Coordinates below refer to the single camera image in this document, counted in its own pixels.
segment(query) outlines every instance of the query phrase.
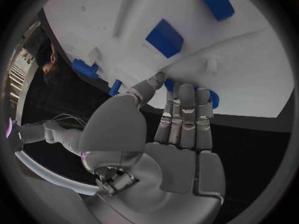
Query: purple light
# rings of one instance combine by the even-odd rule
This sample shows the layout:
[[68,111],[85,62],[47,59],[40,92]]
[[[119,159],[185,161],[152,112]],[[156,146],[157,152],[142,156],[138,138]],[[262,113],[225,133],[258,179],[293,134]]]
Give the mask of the purple light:
[[12,121],[11,121],[11,118],[9,118],[8,128],[7,128],[7,131],[6,131],[6,133],[5,133],[6,138],[9,137],[9,135],[10,135],[10,133],[11,133],[11,130],[12,130]]

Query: blue plastic piece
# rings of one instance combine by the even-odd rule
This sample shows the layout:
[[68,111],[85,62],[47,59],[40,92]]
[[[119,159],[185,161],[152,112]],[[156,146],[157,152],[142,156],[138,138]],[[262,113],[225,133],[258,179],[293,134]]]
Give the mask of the blue plastic piece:
[[121,82],[120,80],[115,80],[113,86],[111,87],[110,91],[109,91],[109,95],[110,96],[115,96],[118,93],[118,90],[120,89],[121,85],[123,84],[123,82]]
[[229,0],[202,0],[206,3],[210,11],[218,21],[226,19],[235,13],[235,10]]
[[168,91],[173,91],[173,81],[170,79],[166,79],[164,85]]
[[181,51],[184,39],[166,20],[162,19],[146,37],[146,41],[169,58]]
[[213,109],[216,109],[219,106],[219,96],[210,90],[210,97],[212,99],[212,105],[213,105]]
[[92,67],[90,67],[89,65],[85,64],[84,61],[75,59],[72,64],[72,68],[89,78],[98,78],[97,70],[99,67],[96,64],[93,64]]

